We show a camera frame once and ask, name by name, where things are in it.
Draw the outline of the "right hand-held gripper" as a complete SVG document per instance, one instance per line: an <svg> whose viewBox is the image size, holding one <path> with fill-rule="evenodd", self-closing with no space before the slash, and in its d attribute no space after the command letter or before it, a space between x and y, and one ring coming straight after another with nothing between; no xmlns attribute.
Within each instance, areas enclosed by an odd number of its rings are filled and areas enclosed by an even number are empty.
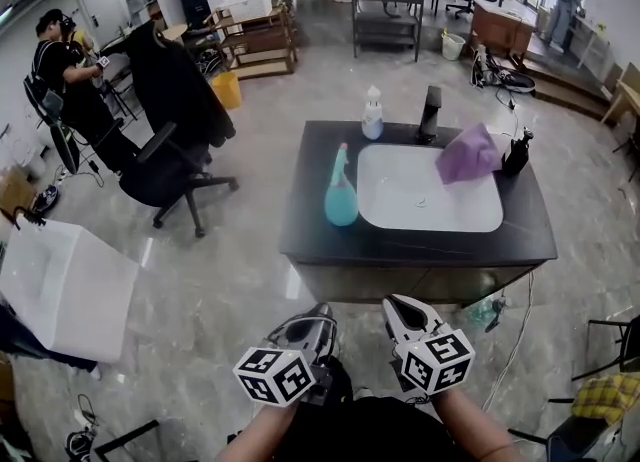
<svg viewBox="0 0 640 462"><path fill-rule="evenodd" d="M466 380L475 351L461 329L429 335L442 319L432 306L405 295L386 296L382 311L387 333L397 344L391 365L404 391L433 396Z"/></svg>

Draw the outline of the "teal spray bottle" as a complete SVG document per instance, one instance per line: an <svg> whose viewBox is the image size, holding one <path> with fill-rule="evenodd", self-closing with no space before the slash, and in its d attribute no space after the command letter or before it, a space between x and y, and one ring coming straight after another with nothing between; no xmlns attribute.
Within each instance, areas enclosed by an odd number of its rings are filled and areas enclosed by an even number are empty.
<svg viewBox="0 0 640 462"><path fill-rule="evenodd" d="M348 145L340 144L324 198L324 212L334 226L353 224L359 215L356 190L346 176Z"/></svg>

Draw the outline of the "person's left forearm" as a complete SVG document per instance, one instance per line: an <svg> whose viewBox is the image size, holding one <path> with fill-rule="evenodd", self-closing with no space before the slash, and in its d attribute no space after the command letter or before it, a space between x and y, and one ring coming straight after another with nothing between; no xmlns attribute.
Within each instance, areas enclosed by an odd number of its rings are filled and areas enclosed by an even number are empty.
<svg viewBox="0 0 640 462"><path fill-rule="evenodd" d="M216 456L215 462L269 462L291 426L300 401L265 405L249 425Z"/></svg>

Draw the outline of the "person's right forearm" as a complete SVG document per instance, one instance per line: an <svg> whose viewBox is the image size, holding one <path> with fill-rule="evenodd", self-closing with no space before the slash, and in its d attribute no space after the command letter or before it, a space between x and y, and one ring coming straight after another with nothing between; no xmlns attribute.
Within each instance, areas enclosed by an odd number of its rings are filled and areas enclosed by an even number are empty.
<svg viewBox="0 0 640 462"><path fill-rule="evenodd" d="M477 462L522 462L508 431L459 387L433 395L431 402L454 441Z"/></svg>

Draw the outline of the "white detergent bottle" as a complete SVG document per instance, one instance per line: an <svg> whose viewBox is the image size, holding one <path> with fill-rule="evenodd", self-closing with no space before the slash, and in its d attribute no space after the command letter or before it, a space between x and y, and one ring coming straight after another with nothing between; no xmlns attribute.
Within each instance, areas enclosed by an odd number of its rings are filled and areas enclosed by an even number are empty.
<svg viewBox="0 0 640 462"><path fill-rule="evenodd" d="M361 128L364 136L373 141L382 135L384 129L380 97L380 90L371 85L367 91L367 102L362 116Z"/></svg>

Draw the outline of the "black vanity cabinet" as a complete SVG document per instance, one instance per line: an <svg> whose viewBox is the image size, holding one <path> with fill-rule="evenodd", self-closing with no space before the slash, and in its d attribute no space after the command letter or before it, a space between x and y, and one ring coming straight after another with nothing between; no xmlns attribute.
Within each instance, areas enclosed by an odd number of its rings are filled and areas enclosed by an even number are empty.
<svg viewBox="0 0 640 462"><path fill-rule="evenodd" d="M504 219L490 233L403 231L376 227L359 213L345 227L324 212L336 154L348 145L345 173L356 190L358 155L371 144L444 148L457 135L442 127L420 146L412 125L389 123L367 139L354 121L309 121L298 151L279 249L320 301L376 303L397 293L432 304L467 306L558 256L546 205L531 167L495 172Z"/></svg>

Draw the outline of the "black metal chair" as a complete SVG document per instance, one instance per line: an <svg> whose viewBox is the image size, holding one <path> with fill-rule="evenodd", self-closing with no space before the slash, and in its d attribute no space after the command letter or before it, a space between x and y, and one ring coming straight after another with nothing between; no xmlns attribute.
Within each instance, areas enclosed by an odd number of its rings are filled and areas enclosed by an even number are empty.
<svg viewBox="0 0 640 462"><path fill-rule="evenodd" d="M582 381L585 384L593 378L606 377L618 373L640 372L640 315L629 321L590 319L587 326L616 329L618 338L614 341L614 344L617 355L607 364L572 377L571 380L573 382ZM566 404L571 407L575 397L550 398L548 401L554 404ZM603 420L572 416L570 411L569 417L545 437L525 433L513 428L510 428L508 432L519 440L542 445L545 448L546 462L579 462L585 458L605 432L622 424L624 417L617 424L608 426Z"/></svg>

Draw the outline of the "black boxy faucet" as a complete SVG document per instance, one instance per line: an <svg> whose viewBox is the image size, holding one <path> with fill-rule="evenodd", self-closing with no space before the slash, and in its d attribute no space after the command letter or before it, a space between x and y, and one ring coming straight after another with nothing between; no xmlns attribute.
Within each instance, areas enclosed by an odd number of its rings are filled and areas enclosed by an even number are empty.
<svg viewBox="0 0 640 462"><path fill-rule="evenodd" d="M419 145L427 145L437 138L438 115L442 107L441 88L430 85L422 111L421 121L415 134L415 142Z"/></svg>

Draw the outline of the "yellow plaid cloth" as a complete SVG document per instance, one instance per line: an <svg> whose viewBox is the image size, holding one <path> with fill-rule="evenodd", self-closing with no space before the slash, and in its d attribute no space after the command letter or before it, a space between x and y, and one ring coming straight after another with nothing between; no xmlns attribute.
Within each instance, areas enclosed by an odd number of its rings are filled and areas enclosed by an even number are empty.
<svg viewBox="0 0 640 462"><path fill-rule="evenodd" d="M613 426L639 400L640 372L593 378L579 389L571 404L571 415L603 420L608 426Z"/></svg>

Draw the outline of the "black office chair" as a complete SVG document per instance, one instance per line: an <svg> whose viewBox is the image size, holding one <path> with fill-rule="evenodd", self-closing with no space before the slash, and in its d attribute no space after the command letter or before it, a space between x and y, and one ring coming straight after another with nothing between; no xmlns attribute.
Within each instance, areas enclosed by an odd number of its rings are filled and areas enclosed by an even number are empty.
<svg viewBox="0 0 640 462"><path fill-rule="evenodd" d="M122 191L142 205L156 210L152 225L163 227L163 220L182 199L187 202L197 238L205 236L194 192L226 185L239 189L234 176L213 176L206 171L212 162L208 147L202 143L183 148L174 141L177 125L167 122L142 147L134 163L122 172Z"/></svg>

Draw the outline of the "white sink cabinet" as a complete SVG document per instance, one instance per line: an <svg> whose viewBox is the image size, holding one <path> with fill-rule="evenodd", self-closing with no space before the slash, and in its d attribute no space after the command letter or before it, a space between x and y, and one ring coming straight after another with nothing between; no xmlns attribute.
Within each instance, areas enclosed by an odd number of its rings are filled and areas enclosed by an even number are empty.
<svg viewBox="0 0 640 462"><path fill-rule="evenodd" d="M48 350L117 362L139 264L87 229L20 215L0 267L0 294Z"/></svg>

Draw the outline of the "wooden shelf rack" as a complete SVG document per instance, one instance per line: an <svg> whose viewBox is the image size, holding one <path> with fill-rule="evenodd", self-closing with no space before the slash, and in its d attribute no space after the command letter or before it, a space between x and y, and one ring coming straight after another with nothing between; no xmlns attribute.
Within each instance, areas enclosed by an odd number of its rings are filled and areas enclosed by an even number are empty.
<svg viewBox="0 0 640 462"><path fill-rule="evenodd" d="M290 75L298 52L290 0L272 3L268 15L236 22L228 9L216 9L204 21L214 34L222 69L239 80Z"/></svg>

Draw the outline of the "brown wooden cabinet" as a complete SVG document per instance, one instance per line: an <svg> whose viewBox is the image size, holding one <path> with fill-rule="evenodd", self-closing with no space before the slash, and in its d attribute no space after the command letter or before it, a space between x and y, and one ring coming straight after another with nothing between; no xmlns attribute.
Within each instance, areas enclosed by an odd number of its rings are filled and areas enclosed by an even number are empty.
<svg viewBox="0 0 640 462"><path fill-rule="evenodd" d="M474 0L471 34L492 54L504 55L521 71L536 25L526 15L496 2Z"/></svg>

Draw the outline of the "light wooden table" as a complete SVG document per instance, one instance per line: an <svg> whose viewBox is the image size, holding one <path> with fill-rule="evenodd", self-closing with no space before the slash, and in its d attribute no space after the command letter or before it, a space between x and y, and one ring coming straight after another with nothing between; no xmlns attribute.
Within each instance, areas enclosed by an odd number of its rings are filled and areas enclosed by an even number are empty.
<svg viewBox="0 0 640 462"><path fill-rule="evenodd" d="M617 80L610 106L601 124L618 125L626 113L640 118L640 69L629 63Z"/></svg>

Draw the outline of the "cardboard box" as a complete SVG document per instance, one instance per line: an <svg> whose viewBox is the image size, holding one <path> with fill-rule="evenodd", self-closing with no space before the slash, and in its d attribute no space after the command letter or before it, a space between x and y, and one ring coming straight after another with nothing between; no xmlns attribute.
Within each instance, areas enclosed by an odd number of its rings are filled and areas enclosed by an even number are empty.
<svg viewBox="0 0 640 462"><path fill-rule="evenodd" d="M36 194L35 187L21 168L0 169L0 212L12 215L16 207L30 209Z"/></svg>

